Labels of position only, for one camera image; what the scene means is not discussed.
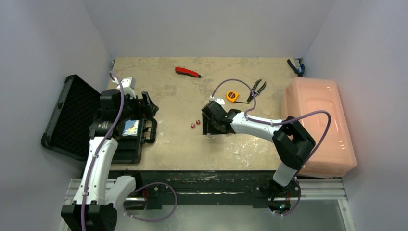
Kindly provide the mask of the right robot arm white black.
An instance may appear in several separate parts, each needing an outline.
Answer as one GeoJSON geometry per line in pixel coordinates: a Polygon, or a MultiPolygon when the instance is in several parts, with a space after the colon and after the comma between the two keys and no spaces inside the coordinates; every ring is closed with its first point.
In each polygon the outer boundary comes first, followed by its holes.
{"type": "Polygon", "coordinates": [[[221,104],[210,101],[202,108],[203,134],[246,134],[275,145],[281,164],[270,183],[271,192],[281,196],[311,154],[316,142],[294,117],[272,120],[250,116],[236,109],[226,111],[221,104]]]}

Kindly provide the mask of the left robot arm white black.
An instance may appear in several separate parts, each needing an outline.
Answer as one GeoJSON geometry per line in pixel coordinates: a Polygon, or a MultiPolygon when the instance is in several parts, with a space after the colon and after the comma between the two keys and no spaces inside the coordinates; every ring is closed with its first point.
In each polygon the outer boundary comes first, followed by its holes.
{"type": "Polygon", "coordinates": [[[153,120],[159,110],[148,92],[131,98],[120,90],[105,90],[100,95],[100,107],[94,113],[89,128],[89,154],[83,178],[71,204],[63,205],[61,217],[72,231],[113,231],[118,220],[118,208],[127,195],[137,197],[143,183],[123,176],[107,190],[107,180],[113,156],[118,148],[125,123],[130,120],[153,120]]]}

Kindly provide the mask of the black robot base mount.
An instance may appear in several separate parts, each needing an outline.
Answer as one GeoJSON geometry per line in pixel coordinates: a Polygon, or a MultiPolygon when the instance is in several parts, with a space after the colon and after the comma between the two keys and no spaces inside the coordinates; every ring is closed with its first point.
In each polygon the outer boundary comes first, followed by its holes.
{"type": "Polygon", "coordinates": [[[247,205],[286,213],[298,202],[299,183],[280,186],[273,170],[112,170],[109,178],[132,176],[136,189],[126,200],[130,210],[165,205],[247,205]]]}

